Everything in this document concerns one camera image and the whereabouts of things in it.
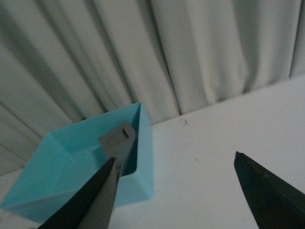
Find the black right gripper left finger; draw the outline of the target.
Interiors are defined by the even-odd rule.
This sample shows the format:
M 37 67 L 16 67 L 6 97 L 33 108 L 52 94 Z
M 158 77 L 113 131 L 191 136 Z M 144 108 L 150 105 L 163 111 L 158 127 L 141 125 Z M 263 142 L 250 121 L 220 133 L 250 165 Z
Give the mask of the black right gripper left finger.
M 40 229 L 107 229 L 121 166 L 111 157 Z

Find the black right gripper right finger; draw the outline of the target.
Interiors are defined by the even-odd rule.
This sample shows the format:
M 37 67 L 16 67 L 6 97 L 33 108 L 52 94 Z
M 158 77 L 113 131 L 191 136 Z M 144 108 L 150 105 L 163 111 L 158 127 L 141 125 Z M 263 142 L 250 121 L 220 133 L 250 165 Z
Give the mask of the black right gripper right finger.
M 234 168 L 247 204 L 260 229 L 303 229 L 305 194 L 244 153 Z

